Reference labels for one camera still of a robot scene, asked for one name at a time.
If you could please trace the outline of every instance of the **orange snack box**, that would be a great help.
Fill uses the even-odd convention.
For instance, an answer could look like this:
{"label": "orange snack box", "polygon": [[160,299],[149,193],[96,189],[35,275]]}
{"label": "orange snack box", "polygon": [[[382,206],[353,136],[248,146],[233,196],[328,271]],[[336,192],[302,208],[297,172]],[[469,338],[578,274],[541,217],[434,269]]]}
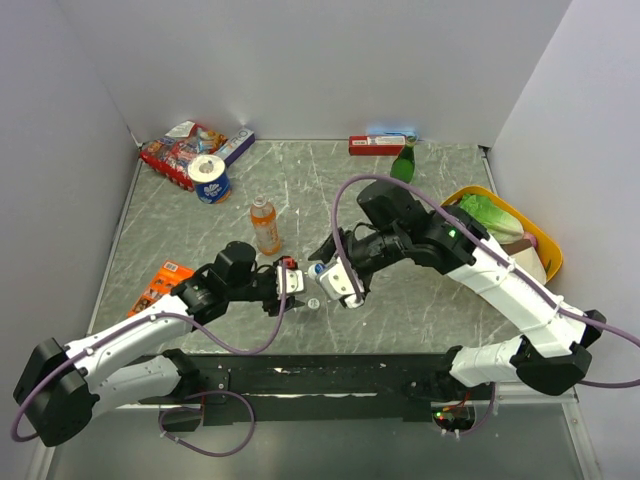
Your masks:
{"label": "orange snack box", "polygon": [[140,295],[138,301],[133,306],[127,317],[131,317],[136,313],[140,313],[144,309],[150,307],[156,303],[163,295],[171,292],[171,289],[179,284],[181,281],[189,278],[193,275],[193,270],[187,267],[178,265],[175,262],[167,260],[156,276],[153,277],[151,283],[147,285],[144,293]]}

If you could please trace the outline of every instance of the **white wall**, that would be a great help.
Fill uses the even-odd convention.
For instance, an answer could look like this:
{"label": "white wall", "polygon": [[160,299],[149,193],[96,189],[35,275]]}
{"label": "white wall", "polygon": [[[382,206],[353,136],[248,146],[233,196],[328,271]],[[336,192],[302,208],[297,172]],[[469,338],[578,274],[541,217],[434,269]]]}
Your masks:
{"label": "white wall", "polygon": [[569,0],[58,0],[137,138],[402,122],[493,145]]}
{"label": "white wall", "polygon": [[4,2],[0,65],[0,476],[22,479],[13,387],[38,342],[86,332],[135,146],[52,1]]}
{"label": "white wall", "polygon": [[[640,335],[640,2],[574,0],[496,142],[500,193],[561,245],[554,290]],[[589,378],[640,376],[607,335]],[[640,388],[579,389],[607,479],[640,478]]]}

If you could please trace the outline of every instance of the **cardboard box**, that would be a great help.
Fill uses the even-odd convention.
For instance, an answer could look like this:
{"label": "cardboard box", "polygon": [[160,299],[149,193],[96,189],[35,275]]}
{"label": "cardboard box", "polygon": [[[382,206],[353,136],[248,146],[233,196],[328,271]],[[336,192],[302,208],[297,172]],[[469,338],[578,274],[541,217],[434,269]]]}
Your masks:
{"label": "cardboard box", "polygon": [[242,155],[256,141],[256,134],[248,128],[243,128],[234,136],[227,140],[223,146],[216,151],[216,157],[224,160],[224,164],[229,167],[236,159]]}
{"label": "cardboard box", "polygon": [[406,143],[402,135],[356,135],[349,137],[349,155],[396,156]]}

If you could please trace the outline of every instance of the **green glass bottle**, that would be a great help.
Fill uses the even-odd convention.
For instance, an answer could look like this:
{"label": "green glass bottle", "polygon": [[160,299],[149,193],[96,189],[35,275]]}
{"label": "green glass bottle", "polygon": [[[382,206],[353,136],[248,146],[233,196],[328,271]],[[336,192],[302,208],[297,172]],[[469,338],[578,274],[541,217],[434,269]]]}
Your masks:
{"label": "green glass bottle", "polygon": [[416,157],[413,147],[416,145],[416,137],[407,137],[407,142],[391,165],[391,176],[402,180],[404,183],[411,183],[416,170]]}

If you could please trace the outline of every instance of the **gray marble surface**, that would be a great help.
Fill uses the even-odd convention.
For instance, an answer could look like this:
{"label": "gray marble surface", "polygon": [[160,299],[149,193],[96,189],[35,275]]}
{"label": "gray marble surface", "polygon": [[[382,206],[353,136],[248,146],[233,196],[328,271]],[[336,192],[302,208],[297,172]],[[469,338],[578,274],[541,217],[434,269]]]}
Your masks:
{"label": "gray marble surface", "polygon": [[[195,194],[176,187],[142,166],[131,199],[93,332],[125,318],[145,286],[167,259],[197,268],[212,261],[231,240],[254,243],[248,217],[257,194],[271,198],[278,211],[278,229],[287,254],[300,261],[329,234],[329,210],[340,184],[358,173],[390,170],[392,157],[350,157],[347,142],[259,141],[229,169],[233,193],[222,204],[206,205]],[[444,200],[470,184],[489,186],[475,146],[426,144],[416,147],[414,184]],[[343,196],[339,222],[365,220],[356,196],[366,184]],[[259,263],[275,258],[258,257]],[[267,353],[408,353],[443,352],[450,346],[499,342],[518,332],[501,314],[430,269],[404,260],[376,274],[366,304],[345,310],[327,302],[311,284],[300,299],[316,297],[321,308],[288,312]],[[227,315],[208,325],[238,348],[261,345],[275,319],[259,304],[232,304]],[[222,352],[199,332],[158,351],[179,347],[189,353]]]}

